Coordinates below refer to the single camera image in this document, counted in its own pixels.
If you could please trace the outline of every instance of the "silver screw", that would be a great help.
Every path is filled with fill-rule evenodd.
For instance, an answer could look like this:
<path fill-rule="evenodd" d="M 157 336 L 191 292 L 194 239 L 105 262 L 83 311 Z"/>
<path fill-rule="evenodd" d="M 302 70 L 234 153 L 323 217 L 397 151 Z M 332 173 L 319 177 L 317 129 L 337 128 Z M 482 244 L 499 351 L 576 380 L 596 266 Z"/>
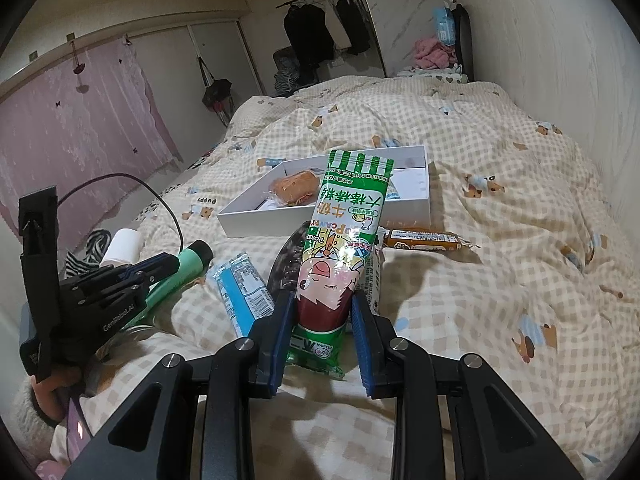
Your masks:
<path fill-rule="evenodd" d="M 254 347 L 254 340 L 248 337 L 241 337 L 236 341 L 236 348 L 238 350 L 251 350 Z"/>
<path fill-rule="evenodd" d="M 478 354 L 465 355 L 464 362 L 469 368 L 479 368 L 482 366 L 482 358 Z"/>
<path fill-rule="evenodd" d="M 167 354 L 162 358 L 162 366 L 166 368 L 173 368 L 177 366 L 182 361 L 182 356 L 180 354 Z"/>
<path fill-rule="evenodd" d="M 402 351 L 409 348 L 409 342 L 404 337 L 395 337 L 391 340 L 389 346 L 391 346 L 393 350 Z"/>

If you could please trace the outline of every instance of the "bread snack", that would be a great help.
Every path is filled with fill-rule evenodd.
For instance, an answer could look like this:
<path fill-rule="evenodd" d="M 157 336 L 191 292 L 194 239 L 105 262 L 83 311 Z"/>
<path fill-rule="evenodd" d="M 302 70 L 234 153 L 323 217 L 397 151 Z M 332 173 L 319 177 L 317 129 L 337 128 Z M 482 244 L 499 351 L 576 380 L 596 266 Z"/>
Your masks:
<path fill-rule="evenodd" d="M 274 180 L 269 191 L 275 195 L 279 205 L 304 205 L 318 194 L 320 179 L 312 170 L 303 170 L 293 175 Z"/>

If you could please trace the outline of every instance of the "checkered duvet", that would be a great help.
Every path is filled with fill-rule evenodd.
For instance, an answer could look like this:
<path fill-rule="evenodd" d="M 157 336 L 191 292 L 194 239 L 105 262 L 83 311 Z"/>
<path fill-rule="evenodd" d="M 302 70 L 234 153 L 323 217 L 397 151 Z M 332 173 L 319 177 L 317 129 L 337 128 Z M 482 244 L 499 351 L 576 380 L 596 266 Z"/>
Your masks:
<path fill-rule="evenodd" d="M 311 127 L 329 104 L 337 112 Z M 259 157 L 370 148 L 373 135 L 427 145 L 433 228 L 480 246 L 385 249 L 381 314 L 429 352 L 482 355 L 583 476 L 604 478 L 640 429 L 638 274 L 593 163 L 499 86 L 347 76 L 290 98 L 254 97 L 165 199 L 187 244 L 205 240 L 213 264 L 246 251 L 266 280 L 286 238 L 228 239 L 216 213 L 266 171 Z M 143 258 L 177 252 L 162 208 L 140 232 Z M 112 345 L 100 393 L 82 400 L 94 433 L 163 355 L 195 358 L 234 339 L 210 282 L 166 301 L 154 324 Z M 366 397 L 350 338 L 341 364 L 343 381 L 289 367 L 275 400 L 252 403 L 257 478 L 389 478 L 394 406 Z M 59 460 L 64 437 L 59 426 L 51 447 Z"/>

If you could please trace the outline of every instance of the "marble pattern wall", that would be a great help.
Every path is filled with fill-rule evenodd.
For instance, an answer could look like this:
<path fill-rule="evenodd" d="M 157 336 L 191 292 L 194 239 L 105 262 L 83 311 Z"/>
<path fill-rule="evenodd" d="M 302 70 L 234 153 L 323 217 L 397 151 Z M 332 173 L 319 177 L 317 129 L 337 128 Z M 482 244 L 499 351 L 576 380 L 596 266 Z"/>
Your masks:
<path fill-rule="evenodd" d="M 433 7 L 442 1 L 367 0 L 388 76 L 413 64 L 416 40 L 435 35 Z"/>
<path fill-rule="evenodd" d="M 640 264 L 640 44 L 611 0 L 458 0 L 476 79 L 557 124 L 596 163 Z"/>

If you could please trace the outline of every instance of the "pink curtain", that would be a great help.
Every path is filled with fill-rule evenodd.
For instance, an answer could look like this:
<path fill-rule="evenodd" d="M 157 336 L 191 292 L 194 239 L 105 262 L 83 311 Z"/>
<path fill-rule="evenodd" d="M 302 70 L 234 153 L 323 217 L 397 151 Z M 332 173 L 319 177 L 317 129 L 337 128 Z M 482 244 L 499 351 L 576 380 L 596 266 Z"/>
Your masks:
<path fill-rule="evenodd" d="M 43 187 L 58 196 L 95 176 L 146 179 L 175 150 L 134 47 L 114 40 L 45 70 L 0 103 L 0 212 L 17 225 L 18 199 Z M 73 195 L 58 211 L 61 249 L 73 249 L 137 184 L 114 178 Z"/>

